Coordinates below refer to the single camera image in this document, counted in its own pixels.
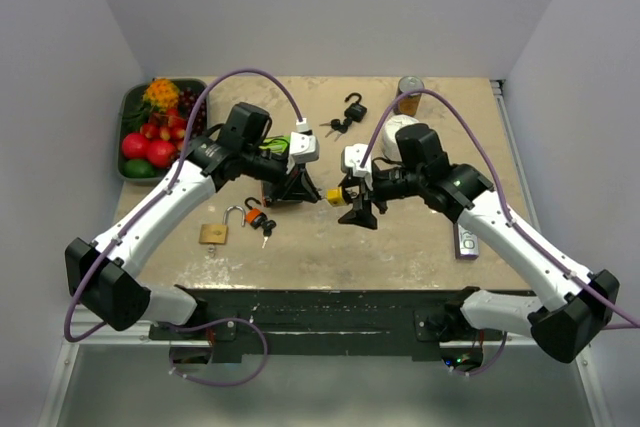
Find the yellow padlock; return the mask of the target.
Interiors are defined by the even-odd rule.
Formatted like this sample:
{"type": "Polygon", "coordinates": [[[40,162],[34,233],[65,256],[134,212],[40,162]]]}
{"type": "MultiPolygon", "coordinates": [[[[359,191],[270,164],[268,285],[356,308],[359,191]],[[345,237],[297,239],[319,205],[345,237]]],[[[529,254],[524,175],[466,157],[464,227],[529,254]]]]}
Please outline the yellow padlock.
{"type": "Polygon", "coordinates": [[[348,204],[344,190],[341,187],[329,189],[326,192],[326,200],[332,207],[342,207],[348,204]]]}

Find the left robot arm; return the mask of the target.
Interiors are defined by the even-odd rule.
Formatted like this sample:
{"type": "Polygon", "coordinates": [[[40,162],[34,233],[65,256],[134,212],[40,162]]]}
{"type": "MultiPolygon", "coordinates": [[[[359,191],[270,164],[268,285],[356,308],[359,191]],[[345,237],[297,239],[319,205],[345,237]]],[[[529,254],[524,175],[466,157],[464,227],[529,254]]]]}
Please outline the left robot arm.
{"type": "Polygon", "coordinates": [[[196,207],[240,176],[285,187],[301,202],[320,195],[306,165],[319,158],[307,119],[297,121],[282,155],[263,149],[272,125],[269,113],[241,102],[227,120],[191,140],[186,157],[118,223],[93,241],[74,239],[64,253],[69,292],[116,331],[141,320],[169,323],[185,339],[200,337],[207,315],[186,290],[150,287],[137,277],[165,238],[196,207]]]}

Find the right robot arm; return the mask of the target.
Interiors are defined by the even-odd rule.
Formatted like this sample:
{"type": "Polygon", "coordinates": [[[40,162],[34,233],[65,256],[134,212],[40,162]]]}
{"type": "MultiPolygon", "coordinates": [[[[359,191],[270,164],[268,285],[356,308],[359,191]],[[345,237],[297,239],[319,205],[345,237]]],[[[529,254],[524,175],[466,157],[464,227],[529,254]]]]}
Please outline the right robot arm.
{"type": "Polygon", "coordinates": [[[468,164],[452,164],[438,134],[426,124],[395,135],[400,162],[381,170],[366,156],[366,145],[344,148],[337,204],[349,205],[339,221],[376,229],[374,208],[419,197],[487,244],[531,288],[529,296],[467,287],[425,324],[442,341],[469,339],[478,330],[496,330],[533,339],[551,358],[572,362],[611,321],[619,281],[571,260],[508,205],[496,187],[468,164]]]}

